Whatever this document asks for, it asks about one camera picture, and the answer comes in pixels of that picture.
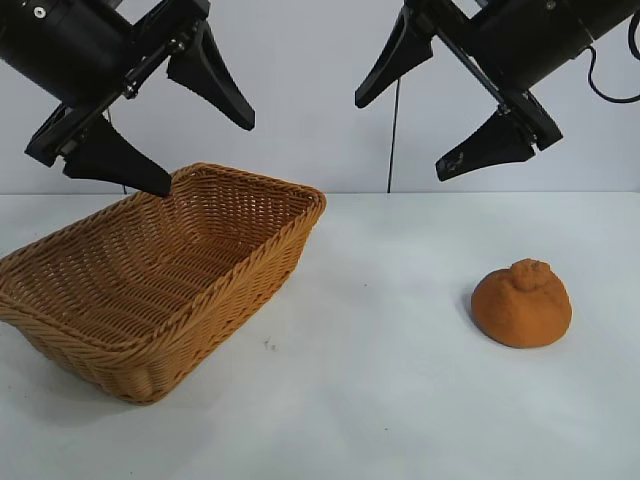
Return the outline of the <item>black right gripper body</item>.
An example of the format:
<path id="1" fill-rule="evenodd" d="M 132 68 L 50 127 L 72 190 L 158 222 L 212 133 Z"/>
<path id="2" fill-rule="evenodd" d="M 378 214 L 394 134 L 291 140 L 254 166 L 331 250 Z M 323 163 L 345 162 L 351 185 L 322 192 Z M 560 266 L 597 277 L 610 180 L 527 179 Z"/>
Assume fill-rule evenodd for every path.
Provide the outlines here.
<path id="1" fill-rule="evenodd" d="M 636 1 L 488 1 L 467 17 L 452 1 L 407 1 L 414 33 L 438 37 L 498 102 L 460 151 L 544 150 L 563 135 L 534 85 L 626 19 Z"/>

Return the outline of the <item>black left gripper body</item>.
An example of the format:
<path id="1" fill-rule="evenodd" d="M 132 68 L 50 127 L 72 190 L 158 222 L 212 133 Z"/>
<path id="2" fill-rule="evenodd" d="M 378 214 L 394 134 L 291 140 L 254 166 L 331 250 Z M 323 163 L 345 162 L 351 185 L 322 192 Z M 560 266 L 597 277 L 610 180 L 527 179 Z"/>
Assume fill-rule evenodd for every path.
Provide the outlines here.
<path id="1" fill-rule="evenodd" d="M 27 155 L 66 157 L 119 97 L 135 97 L 164 60 L 186 49 L 206 1 L 161 1 L 129 23 L 107 1 L 4 1 L 1 58 L 59 100 Z"/>

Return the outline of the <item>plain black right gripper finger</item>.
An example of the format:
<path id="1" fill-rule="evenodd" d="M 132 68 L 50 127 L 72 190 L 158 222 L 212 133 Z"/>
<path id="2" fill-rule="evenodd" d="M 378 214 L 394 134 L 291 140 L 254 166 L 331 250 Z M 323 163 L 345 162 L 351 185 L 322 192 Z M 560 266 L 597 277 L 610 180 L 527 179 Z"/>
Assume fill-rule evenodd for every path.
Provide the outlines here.
<path id="1" fill-rule="evenodd" d="M 355 106 L 367 107 L 391 84 L 433 57 L 433 28 L 419 24 L 419 13 L 401 9 L 372 69 L 355 91 Z"/>

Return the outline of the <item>scratched black right gripper finger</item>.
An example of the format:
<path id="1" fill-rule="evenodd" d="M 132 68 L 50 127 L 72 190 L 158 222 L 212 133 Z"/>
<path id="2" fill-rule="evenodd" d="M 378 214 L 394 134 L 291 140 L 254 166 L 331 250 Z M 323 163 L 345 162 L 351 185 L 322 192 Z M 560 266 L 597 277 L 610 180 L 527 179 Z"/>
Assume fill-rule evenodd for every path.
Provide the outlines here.
<path id="1" fill-rule="evenodd" d="M 443 155 L 435 164 L 440 181 L 479 169 L 525 162 L 530 141 L 509 114 L 494 112 L 470 137 Z"/>

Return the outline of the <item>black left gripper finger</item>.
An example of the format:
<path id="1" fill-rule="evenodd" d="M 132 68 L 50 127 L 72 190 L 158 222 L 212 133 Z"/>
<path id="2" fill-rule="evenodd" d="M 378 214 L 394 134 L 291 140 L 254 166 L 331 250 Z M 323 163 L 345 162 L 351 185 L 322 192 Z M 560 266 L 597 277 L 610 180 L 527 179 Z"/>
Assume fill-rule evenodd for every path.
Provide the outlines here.
<path id="1" fill-rule="evenodd" d="M 240 128 L 251 131 L 255 127 L 255 111 L 227 69 L 206 21 L 195 27 L 189 46 L 171 56 L 167 75 L 208 101 Z"/>
<path id="2" fill-rule="evenodd" d="M 109 122 L 95 122 L 65 157 L 65 176 L 169 195 L 171 175 L 133 147 Z"/>

